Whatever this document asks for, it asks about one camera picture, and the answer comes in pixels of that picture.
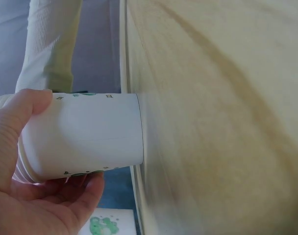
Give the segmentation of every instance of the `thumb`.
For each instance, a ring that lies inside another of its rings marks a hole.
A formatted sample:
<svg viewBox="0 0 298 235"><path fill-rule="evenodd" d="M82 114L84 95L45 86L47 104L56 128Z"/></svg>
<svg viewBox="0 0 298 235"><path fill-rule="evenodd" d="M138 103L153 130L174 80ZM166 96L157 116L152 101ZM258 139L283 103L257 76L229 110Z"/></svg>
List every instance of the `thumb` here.
<svg viewBox="0 0 298 235"><path fill-rule="evenodd" d="M52 91L21 90L0 109L0 190L10 189L18 138L31 115L42 113L51 103Z"/></svg>
<svg viewBox="0 0 298 235"><path fill-rule="evenodd" d="M6 125L17 133L18 139L31 115L42 113L51 101L51 90L24 89L12 97L9 103L0 110L0 114L11 117Z"/></svg>

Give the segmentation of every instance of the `green drawing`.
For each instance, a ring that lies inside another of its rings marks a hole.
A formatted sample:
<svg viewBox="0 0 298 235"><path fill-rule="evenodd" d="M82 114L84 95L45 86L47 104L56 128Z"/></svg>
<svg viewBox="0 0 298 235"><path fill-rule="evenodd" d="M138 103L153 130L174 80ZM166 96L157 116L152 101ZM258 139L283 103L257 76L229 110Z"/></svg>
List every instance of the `green drawing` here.
<svg viewBox="0 0 298 235"><path fill-rule="evenodd" d="M83 95L96 95L97 93L80 93L80 94L83 94Z"/></svg>
<svg viewBox="0 0 298 235"><path fill-rule="evenodd" d="M90 219L90 232L92 235L114 235L119 232L119 228L117 223L112 222L110 218L92 217Z"/></svg>
<svg viewBox="0 0 298 235"><path fill-rule="evenodd" d="M80 175L86 175L86 173L77 173L77 174L71 175L71 177L80 176Z"/></svg>

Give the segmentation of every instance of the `blue floor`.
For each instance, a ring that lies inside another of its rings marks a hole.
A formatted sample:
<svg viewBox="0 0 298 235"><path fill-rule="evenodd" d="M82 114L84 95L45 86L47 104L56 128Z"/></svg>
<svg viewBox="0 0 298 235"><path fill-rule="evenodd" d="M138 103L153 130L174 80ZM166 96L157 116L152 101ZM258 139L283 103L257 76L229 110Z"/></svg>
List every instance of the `blue floor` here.
<svg viewBox="0 0 298 235"><path fill-rule="evenodd" d="M134 210L137 235L140 235L130 168L106 171L104 180L105 188L98 207Z"/></svg>

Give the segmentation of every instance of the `white pants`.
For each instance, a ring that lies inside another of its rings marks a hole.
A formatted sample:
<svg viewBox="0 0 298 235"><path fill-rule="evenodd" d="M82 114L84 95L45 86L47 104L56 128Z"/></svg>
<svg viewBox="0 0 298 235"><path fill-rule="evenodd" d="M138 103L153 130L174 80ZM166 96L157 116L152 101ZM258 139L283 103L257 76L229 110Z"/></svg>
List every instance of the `white pants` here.
<svg viewBox="0 0 298 235"><path fill-rule="evenodd" d="M82 0L31 0L22 72L23 88L70 92L72 55Z"/></svg>

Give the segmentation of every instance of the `light wood surface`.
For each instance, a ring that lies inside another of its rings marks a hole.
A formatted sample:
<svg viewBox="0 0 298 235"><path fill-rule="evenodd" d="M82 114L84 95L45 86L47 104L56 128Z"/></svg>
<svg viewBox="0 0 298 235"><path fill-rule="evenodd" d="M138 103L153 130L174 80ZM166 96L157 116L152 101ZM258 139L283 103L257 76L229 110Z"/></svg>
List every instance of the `light wood surface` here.
<svg viewBox="0 0 298 235"><path fill-rule="evenodd" d="M127 0L145 235L298 234L298 0Z"/></svg>

